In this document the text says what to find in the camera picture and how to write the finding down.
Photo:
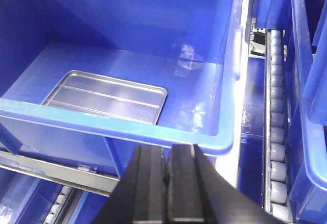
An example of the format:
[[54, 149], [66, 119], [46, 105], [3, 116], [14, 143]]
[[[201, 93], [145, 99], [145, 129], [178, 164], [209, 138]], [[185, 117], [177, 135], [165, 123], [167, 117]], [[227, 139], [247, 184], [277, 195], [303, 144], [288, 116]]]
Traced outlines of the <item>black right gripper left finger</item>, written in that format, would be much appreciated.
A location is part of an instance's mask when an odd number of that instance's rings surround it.
[[163, 149], [137, 145], [114, 191], [93, 223], [167, 223]]

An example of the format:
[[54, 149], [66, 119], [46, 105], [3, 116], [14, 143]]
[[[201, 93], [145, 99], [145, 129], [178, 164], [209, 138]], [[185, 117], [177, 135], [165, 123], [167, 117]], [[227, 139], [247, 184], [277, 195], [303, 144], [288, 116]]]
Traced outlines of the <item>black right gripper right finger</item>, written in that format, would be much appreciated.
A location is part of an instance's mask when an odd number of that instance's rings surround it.
[[168, 160], [169, 223], [280, 223], [213, 167], [200, 147], [174, 144]]

